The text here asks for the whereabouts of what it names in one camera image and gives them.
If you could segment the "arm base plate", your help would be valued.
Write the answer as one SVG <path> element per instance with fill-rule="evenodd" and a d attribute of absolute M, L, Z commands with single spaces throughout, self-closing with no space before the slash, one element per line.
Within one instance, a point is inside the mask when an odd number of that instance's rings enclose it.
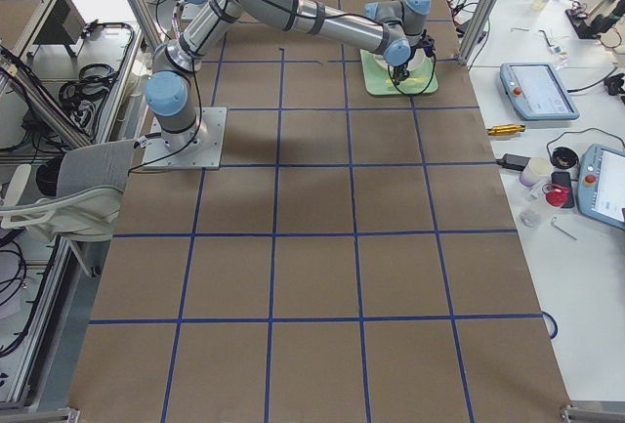
<path fill-rule="evenodd" d="M 195 109 L 199 120 L 184 133 L 172 134 L 152 119 L 151 133 L 159 133 L 146 143 L 142 164 L 148 170 L 219 170 L 227 113 L 225 107 Z"/>
<path fill-rule="evenodd" d="M 204 6 L 205 3 L 196 5 L 184 0 L 179 1 L 172 14 L 172 23 L 183 25 L 191 23 Z M 226 7 L 223 9 L 217 7 L 217 11 L 218 14 L 223 16 L 227 21 L 235 22 L 238 20 L 238 17 L 236 17 L 233 12 L 229 12 Z"/>

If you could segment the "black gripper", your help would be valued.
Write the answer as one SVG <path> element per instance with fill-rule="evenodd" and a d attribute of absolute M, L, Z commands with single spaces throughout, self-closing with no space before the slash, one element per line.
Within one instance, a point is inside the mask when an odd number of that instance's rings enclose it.
<path fill-rule="evenodd" d="M 392 68 L 392 80 L 394 85 L 399 84 L 398 78 L 401 77 L 401 82 L 406 81 L 408 76 L 410 75 L 410 70 L 408 68 L 409 62 L 403 63 L 398 66 L 393 66 Z"/>

